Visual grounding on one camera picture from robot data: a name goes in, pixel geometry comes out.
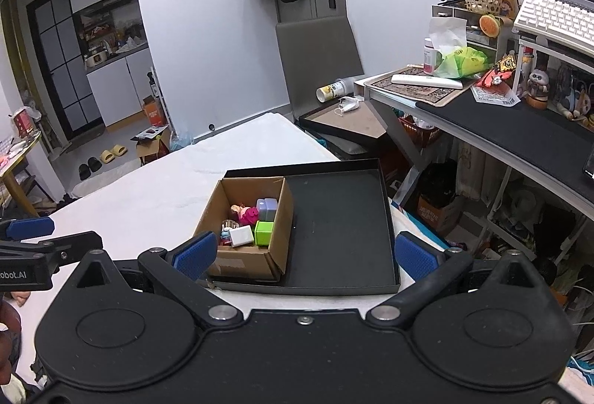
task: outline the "green toy cube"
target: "green toy cube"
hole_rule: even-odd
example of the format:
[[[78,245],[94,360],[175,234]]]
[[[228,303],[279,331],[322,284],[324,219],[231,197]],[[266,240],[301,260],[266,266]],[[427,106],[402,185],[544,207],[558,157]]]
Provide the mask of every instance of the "green toy cube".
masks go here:
[[[271,221],[258,221],[256,223],[255,242],[259,247],[268,247],[270,239],[272,238],[272,227],[274,223]]]

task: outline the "storage basket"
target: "storage basket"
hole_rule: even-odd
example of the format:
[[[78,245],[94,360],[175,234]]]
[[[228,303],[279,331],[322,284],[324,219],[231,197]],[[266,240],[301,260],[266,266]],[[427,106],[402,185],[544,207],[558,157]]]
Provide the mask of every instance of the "storage basket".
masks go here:
[[[466,0],[466,8],[474,13],[487,15],[488,13],[499,16],[503,0]]]
[[[422,129],[418,127],[410,114],[405,114],[399,119],[415,146],[426,148],[441,135],[442,131],[439,128]]]

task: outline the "face mask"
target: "face mask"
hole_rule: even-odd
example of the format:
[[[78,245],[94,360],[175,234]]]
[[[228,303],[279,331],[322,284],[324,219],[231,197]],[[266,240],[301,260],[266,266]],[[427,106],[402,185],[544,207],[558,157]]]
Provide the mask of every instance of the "face mask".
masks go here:
[[[363,98],[358,97],[343,97],[340,99],[340,103],[338,108],[334,110],[336,114],[342,116],[345,112],[353,111],[359,107],[360,101],[364,100]]]

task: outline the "yellow slipper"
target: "yellow slipper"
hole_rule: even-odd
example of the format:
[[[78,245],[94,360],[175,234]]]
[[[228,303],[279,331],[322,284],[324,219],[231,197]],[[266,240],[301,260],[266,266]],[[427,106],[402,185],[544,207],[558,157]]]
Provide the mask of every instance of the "yellow slipper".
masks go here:
[[[112,153],[114,153],[116,156],[123,156],[127,152],[128,152],[128,150],[124,146],[122,146],[121,144],[116,144],[112,148]]]
[[[111,163],[114,159],[114,154],[109,152],[108,150],[105,150],[103,153],[101,153],[101,161],[103,162],[103,164]]]

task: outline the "keyboard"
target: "keyboard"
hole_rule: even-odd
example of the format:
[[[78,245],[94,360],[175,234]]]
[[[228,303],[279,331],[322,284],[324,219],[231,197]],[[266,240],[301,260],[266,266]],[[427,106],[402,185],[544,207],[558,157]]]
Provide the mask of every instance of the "keyboard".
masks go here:
[[[594,12],[561,0],[524,0],[514,26],[594,57]]]

